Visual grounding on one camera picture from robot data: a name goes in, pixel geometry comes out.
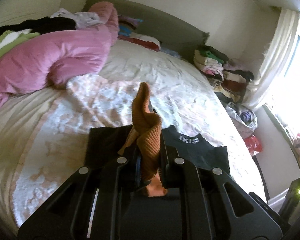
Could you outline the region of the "red plastic bag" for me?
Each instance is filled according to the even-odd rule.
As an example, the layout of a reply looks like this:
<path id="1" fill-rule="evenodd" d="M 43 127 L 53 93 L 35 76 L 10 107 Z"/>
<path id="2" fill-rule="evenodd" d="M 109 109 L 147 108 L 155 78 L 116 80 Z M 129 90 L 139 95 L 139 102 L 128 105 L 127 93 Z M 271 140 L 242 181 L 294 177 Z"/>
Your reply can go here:
<path id="1" fill-rule="evenodd" d="M 262 144 L 256 136 L 251 135 L 243 140 L 252 157 L 263 151 Z"/>

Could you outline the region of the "pink quilt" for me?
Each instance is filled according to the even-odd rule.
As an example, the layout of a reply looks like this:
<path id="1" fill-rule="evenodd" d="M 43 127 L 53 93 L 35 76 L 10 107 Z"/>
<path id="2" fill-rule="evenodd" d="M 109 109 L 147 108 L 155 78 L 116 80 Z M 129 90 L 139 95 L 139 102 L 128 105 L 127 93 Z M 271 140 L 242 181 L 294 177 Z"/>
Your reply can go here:
<path id="1" fill-rule="evenodd" d="M 89 12 L 102 23 L 91 28 L 47 33 L 12 48 L 0 58 L 0 108 L 11 95 L 24 95 L 49 85 L 63 88 L 73 77 L 98 73 L 119 31 L 113 3 L 93 4 Z"/>

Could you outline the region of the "white lilac clothes pile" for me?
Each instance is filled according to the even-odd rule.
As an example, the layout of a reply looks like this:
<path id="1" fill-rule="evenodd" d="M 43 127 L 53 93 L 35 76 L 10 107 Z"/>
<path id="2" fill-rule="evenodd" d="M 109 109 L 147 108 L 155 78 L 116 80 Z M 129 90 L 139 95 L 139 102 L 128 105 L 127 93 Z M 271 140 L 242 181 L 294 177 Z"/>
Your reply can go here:
<path id="1" fill-rule="evenodd" d="M 57 12 L 53 13 L 50 18 L 69 18 L 76 23 L 76 29 L 85 29 L 96 26 L 98 24 L 105 24 L 103 20 L 95 12 L 76 12 L 71 13 L 64 8 L 60 8 Z"/>

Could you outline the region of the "green cloth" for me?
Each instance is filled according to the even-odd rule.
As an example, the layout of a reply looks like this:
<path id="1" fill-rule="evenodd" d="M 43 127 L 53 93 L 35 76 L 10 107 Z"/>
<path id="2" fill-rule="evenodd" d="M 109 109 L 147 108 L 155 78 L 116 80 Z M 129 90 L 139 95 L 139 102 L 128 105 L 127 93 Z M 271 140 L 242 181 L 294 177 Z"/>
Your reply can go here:
<path id="1" fill-rule="evenodd" d="M 0 58 L 13 49 L 15 46 L 24 43 L 32 38 L 40 36 L 40 33 L 31 33 L 31 29 L 21 31 L 7 30 L 0 35 Z"/>

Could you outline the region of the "red white pillow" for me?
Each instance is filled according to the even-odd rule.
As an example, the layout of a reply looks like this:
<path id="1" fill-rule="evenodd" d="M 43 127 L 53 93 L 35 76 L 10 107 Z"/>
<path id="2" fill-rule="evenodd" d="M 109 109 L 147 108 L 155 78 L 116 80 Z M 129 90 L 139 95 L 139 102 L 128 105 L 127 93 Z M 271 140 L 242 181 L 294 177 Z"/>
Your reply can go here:
<path id="1" fill-rule="evenodd" d="M 161 49 L 160 42 L 156 38 L 144 34 L 131 33 L 129 36 L 119 34 L 118 39 L 140 45 L 153 51 L 160 51 Z"/>

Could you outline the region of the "striped colourful pillow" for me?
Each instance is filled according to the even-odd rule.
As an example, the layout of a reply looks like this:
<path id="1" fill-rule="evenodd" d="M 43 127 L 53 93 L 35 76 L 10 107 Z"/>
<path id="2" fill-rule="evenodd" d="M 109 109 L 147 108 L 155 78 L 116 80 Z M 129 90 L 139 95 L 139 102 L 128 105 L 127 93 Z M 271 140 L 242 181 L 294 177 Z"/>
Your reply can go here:
<path id="1" fill-rule="evenodd" d="M 119 35 L 130 37 L 131 33 L 143 22 L 142 19 L 119 15 Z"/>

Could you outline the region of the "grey upholstered headboard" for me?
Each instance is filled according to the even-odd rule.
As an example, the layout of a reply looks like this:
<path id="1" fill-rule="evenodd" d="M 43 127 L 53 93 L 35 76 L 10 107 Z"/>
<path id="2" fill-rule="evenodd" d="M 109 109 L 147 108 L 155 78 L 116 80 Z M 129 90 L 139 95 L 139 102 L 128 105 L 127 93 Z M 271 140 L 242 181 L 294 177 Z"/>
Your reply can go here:
<path id="1" fill-rule="evenodd" d="M 206 44 L 210 34 L 161 10 L 127 0 L 86 0 L 83 11 L 101 1 L 113 3 L 119 15 L 142 19 L 136 33 L 156 38 L 162 48 L 170 49 L 193 62 L 194 51 Z"/>

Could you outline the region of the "black IKISS sweater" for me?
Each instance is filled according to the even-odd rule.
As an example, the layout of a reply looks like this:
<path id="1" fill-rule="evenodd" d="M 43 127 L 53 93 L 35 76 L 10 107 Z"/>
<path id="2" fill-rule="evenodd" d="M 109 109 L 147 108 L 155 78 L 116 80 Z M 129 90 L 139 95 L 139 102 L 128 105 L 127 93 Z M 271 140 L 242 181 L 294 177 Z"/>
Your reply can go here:
<path id="1" fill-rule="evenodd" d="M 141 182 L 150 183 L 146 194 L 151 197 L 164 196 L 167 190 L 162 187 L 158 175 L 160 133 L 163 130 L 166 144 L 175 147 L 180 157 L 193 163 L 200 171 L 220 168 L 226 174 L 230 173 L 225 146 L 214 147 L 201 134 L 194 137 L 181 134 L 173 125 L 162 128 L 160 116 L 150 109 L 150 105 L 150 88 L 143 82 L 132 103 L 132 125 L 91 128 L 85 165 L 96 168 L 103 157 L 114 155 L 131 159 L 129 150 L 136 147 L 136 157 L 142 156 Z"/>

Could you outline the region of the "stack of folded clothes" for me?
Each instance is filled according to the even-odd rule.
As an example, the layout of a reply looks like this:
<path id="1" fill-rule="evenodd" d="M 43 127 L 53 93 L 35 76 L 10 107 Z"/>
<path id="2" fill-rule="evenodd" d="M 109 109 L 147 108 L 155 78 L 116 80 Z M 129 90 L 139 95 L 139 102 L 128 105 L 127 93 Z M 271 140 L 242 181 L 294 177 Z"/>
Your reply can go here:
<path id="1" fill-rule="evenodd" d="M 194 65 L 208 79 L 214 93 L 223 103 L 242 103 L 254 74 L 237 59 L 230 59 L 211 46 L 194 51 Z"/>

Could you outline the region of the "cream curtain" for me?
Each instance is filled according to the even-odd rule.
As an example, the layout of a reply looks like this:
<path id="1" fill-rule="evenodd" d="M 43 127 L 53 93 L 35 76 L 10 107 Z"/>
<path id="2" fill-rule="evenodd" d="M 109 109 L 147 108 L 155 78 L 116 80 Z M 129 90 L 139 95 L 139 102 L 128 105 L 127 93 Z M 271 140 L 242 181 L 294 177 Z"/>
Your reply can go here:
<path id="1" fill-rule="evenodd" d="M 264 105 L 271 91 L 283 77 L 292 49 L 296 45 L 296 36 L 300 13 L 282 9 L 279 20 L 256 79 L 247 86 L 243 105 L 253 111 Z"/>

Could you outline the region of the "floral basket with clothes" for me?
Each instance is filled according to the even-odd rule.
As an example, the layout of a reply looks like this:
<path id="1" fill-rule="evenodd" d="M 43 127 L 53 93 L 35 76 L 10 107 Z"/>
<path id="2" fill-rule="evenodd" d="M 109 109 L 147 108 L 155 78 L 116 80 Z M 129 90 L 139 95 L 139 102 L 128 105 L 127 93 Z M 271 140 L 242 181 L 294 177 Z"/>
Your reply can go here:
<path id="1" fill-rule="evenodd" d="M 240 103 L 230 102 L 225 106 L 235 128 L 243 139 L 253 135 L 258 127 L 256 114 Z"/>

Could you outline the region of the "pink white patterned bedspread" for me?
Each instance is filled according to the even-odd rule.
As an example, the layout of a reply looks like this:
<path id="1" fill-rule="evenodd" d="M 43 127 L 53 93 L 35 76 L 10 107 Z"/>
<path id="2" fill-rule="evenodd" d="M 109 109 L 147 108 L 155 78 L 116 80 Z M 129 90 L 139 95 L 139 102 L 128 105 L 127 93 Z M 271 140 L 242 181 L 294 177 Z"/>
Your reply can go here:
<path id="1" fill-rule="evenodd" d="M 142 82 L 164 128 L 226 146 L 232 178 L 265 198 L 258 168 L 207 78 L 171 55 L 117 41 L 98 74 L 75 77 L 65 90 L 13 96 L 1 107 L 0 218 L 12 232 L 83 165 L 92 127 L 131 124 Z"/>

